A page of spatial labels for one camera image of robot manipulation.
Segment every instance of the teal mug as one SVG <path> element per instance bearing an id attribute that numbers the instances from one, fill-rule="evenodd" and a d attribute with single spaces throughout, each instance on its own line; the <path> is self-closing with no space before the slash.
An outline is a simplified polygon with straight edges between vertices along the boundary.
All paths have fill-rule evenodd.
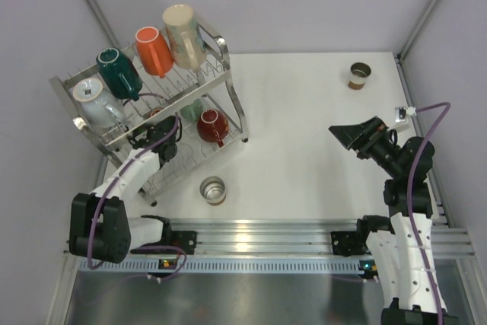
<path id="1" fill-rule="evenodd" d="M 180 113 L 186 121 L 193 123 L 199 119 L 203 110 L 205 110 L 203 102 L 200 99 L 196 99 L 191 104 L 181 108 Z"/>
<path id="2" fill-rule="evenodd" d="M 138 100 L 142 80 L 130 59 L 119 49 L 110 47 L 97 56 L 100 75 L 118 99 Z"/>

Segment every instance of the light green mug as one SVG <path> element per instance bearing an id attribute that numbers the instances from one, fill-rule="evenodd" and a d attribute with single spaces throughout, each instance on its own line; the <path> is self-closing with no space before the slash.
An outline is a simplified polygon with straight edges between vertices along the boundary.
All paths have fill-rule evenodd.
<path id="1" fill-rule="evenodd" d="M 191 104 L 181 108 L 180 113 L 186 121 L 193 123 L 199 119 L 203 110 L 205 110 L 203 102 L 200 99 L 196 99 Z"/>

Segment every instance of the orange mug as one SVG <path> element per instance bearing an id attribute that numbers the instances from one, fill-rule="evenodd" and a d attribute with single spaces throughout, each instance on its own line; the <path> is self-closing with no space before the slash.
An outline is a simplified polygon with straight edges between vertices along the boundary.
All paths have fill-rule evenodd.
<path id="1" fill-rule="evenodd" d="M 145 71 L 163 78 L 173 68 L 169 47 L 156 27 L 144 27 L 135 34 L 137 51 Z"/>

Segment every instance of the metal bowl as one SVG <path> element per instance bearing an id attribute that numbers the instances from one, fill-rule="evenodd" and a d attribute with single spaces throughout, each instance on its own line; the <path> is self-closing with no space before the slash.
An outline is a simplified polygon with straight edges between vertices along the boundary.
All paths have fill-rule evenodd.
<path id="1" fill-rule="evenodd" d="M 202 197 L 212 206 L 218 206 L 225 201 L 227 190 L 225 183 L 218 177 L 209 177 L 199 186 Z"/>

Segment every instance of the cable connector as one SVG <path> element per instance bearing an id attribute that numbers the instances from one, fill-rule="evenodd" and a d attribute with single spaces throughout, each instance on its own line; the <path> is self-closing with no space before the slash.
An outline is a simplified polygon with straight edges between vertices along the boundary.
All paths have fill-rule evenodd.
<path id="1" fill-rule="evenodd" d="M 396 107 L 396 123 L 404 123 L 407 117 L 414 117 L 417 115 L 416 107 Z"/>

